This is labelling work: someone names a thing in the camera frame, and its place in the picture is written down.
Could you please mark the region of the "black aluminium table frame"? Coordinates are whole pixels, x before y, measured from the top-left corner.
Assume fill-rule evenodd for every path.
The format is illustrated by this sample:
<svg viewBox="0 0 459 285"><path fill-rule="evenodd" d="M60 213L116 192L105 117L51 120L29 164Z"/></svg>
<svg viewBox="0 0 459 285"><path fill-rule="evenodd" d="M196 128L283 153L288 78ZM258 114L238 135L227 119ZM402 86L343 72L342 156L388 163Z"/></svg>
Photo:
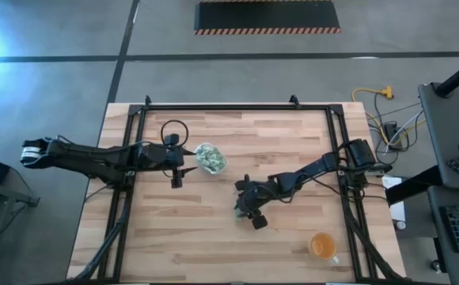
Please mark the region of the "black aluminium table frame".
<svg viewBox="0 0 459 285"><path fill-rule="evenodd" d="M260 208L267 226L237 220L235 183L294 172L343 143L364 139L373 152L359 103L111 104L99 148L140 141L162 144L181 133L192 152L215 145L228 161L217 175L197 167L172 188L172 172L130 173L112 187L93 180L66 280L114 283L353 283L405 281L383 185L360 174L327 173L303 185L291 203ZM312 256L310 239L331 234L339 265Z"/></svg>

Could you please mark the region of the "grey desk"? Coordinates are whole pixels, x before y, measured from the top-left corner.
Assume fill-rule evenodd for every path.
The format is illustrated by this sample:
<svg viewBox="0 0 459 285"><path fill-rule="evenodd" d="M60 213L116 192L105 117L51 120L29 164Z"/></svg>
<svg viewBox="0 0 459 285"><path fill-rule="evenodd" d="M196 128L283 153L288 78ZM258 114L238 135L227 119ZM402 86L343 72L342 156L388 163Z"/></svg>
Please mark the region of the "grey desk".
<svg viewBox="0 0 459 285"><path fill-rule="evenodd" d="M420 85L418 91L442 183L459 188L459 175L446 165L450 159L459 162L459 87L450 98L437 96L432 84Z"/></svg>

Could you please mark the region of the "black desk foot bar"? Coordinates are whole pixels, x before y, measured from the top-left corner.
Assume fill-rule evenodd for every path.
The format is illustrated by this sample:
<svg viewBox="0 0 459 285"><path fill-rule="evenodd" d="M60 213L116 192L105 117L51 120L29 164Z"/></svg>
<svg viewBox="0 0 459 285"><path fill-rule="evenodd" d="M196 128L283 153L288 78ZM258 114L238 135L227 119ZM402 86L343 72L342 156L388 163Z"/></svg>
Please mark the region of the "black desk foot bar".
<svg viewBox="0 0 459 285"><path fill-rule="evenodd" d="M403 180L385 190L388 205L393 205L425 192L430 186L442 186L442 178L437 165Z"/></svg>

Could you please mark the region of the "orange mug with tea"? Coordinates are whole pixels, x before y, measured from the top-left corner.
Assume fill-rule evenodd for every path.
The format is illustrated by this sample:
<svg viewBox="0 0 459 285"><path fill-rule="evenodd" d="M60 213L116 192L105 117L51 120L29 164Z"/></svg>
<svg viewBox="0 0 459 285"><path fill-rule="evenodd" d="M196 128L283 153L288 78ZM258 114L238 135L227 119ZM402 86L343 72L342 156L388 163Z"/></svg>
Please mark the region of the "orange mug with tea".
<svg viewBox="0 0 459 285"><path fill-rule="evenodd" d="M331 234L320 232L315 234L308 243L309 253L332 265L339 265L340 260L337 254L337 244Z"/></svg>

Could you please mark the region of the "black hazard-striped floor mat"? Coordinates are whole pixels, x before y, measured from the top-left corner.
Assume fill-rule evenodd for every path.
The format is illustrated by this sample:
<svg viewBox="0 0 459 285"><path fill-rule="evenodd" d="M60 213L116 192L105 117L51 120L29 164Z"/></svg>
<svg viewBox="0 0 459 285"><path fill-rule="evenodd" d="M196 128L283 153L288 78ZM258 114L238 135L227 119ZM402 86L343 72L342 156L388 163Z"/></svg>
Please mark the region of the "black hazard-striped floor mat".
<svg viewBox="0 0 459 285"><path fill-rule="evenodd" d="M339 34L332 0L199 0L194 34Z"/></svg>

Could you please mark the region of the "black side stand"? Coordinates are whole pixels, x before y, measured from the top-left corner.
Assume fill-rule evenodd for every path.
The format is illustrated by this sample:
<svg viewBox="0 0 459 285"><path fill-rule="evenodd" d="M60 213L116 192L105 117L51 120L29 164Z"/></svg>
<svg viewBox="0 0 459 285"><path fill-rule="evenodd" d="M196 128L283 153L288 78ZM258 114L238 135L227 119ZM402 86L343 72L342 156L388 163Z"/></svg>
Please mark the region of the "black side stand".
<svg viewBox="0 0 459 285"><path fill-rule="evenodd" d="M20 182L31 191L23 177L19 177ZM34 196L33 191L25 194L17 188L17 182L6 182L0 184L0 202L3 203L2 216L0 217L0 235L6 232L17 216L28 207L36 207L40 201L38 196Z"/></svg>

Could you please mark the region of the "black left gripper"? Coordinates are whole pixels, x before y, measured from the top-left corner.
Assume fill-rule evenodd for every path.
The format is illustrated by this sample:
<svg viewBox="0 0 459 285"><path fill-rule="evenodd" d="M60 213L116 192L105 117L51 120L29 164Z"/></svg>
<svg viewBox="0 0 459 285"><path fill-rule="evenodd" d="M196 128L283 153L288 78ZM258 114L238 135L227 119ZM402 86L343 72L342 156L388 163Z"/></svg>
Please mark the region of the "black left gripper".
<svg viewBox="0 0 459 285"><path fill-rule="evenodd" d="M178 134L166 135L163 145L150 144L146 146L146 171L172 171L172 188L181 188L182 178L197 167L180 169L184 165L184 155L196 153L181 148Z"/></svg>

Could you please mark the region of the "dark keyboard desk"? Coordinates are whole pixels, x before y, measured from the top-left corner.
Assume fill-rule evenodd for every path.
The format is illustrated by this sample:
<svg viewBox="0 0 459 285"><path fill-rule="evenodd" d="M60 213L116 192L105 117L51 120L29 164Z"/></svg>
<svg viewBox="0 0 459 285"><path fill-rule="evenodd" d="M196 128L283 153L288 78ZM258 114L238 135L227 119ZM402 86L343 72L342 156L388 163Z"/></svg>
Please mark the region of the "dark keyboard desk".
<svg viewBox="0 0 459 285"><path fill-rule="evenodd" d="M440 214L440 207L459 206L459 189L430 186L427 194L437 232L438 260L441 262L442 270L448 273L450 283L459 285L459 253L453 248Z"/></svg>

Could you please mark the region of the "clear plastic container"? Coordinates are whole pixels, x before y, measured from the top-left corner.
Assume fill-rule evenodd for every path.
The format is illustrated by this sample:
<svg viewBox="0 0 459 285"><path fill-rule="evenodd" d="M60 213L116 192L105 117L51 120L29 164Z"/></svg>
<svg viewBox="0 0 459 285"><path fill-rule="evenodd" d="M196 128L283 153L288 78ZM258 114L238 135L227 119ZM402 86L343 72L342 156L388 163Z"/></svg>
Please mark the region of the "clear plastic container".
<svg viewBox="0 0 459 285"><path fill-rule="evenodd" d="M214 152L214 153L216 153L216 154L218 155L219 161L226 161L226 162L227 162L227 165L228 165L228 161L227 161L226 157L222 154L222 152L221 152L215 145L213 145L213 144L211 144L211 143L208 143L208 142L205 142L205 143L202 143L202 144L210 144L210 145L212 145L212 146L214 147L214 149L213 149L211 152ZM203 165L203 164L201 163L201 161L200 161L200 155L197 155L197 154L196 154L196 155L195 155L195 159L196 159L196 161L198 162L199 166L200 166L202 169L204 169L204 170L206 170L208 173L212 174L212 173L211 173L211 170L210 170L210 167L207 167L206 165Z"/></svg>

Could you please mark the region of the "white paper sheet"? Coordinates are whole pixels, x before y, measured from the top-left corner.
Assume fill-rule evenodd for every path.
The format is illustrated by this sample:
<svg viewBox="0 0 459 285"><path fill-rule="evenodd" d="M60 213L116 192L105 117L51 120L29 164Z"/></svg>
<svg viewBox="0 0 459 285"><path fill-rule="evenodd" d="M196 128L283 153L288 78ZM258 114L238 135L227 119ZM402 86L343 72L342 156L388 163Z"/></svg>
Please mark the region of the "white paper sheet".
<svg viewBox="0 0 459 285"><path fill-rule="evenodd" d="M397 186L398 184L401 184L402 181L403 180L399 177L383 176L381 178L381 182L386 190L386 199L389 202L391 201L391 195L389 194L389 189L392 188L393 186ZM390 206L390 214L391 214L392 220L396 222L405 223L406 218L405 218L404 202L393 203Z"/></svg>

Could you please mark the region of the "black flat bracket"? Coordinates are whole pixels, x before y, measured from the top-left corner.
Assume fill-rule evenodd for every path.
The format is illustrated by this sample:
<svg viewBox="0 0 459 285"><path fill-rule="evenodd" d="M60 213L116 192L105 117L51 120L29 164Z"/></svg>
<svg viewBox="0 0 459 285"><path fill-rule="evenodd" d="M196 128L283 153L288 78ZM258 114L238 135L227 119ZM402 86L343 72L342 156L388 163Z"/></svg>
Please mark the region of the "black flat bracket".
<svg viewBox="0 0 459 285"><path fill-rule="evenodd" d="M373 165L367 170L367 172L374 176L383 176L392 169L393 167L391 165Z"/></svg>

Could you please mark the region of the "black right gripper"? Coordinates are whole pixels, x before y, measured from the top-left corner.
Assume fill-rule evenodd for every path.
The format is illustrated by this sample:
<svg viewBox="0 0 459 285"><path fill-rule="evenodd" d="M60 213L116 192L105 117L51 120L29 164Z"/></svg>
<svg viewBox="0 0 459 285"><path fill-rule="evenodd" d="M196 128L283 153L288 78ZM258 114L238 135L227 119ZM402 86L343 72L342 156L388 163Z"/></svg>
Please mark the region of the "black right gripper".
<svg viewBox="0 0 459 285"><path fill-rule="evenodd" d="M244 180L235 183L237 190L237 208L246 214L251 220L255 230L260 230L267 226L267 220L261 213L260 208L279 198L278 183L275 177L269 176L265 182L250 180L248 174L244 175Z"/></svg>

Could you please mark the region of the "black power adapter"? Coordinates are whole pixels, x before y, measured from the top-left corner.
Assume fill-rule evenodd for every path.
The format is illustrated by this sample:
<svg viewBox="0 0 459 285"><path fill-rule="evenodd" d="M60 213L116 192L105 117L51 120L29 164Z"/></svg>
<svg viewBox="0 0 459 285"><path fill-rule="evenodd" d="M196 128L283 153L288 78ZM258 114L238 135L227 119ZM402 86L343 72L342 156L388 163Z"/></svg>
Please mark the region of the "black power adapter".
<svg viewBox="0 0 459 285"><path fill-rule="evenodd" d="M393 136L398 131L397 123L396 122L385 123L383 128L384 128L385 137L388 139L388 142L390 143L389 149L399 150L401 148L401 143L397 142L398 137L393 139Z"/></svg>

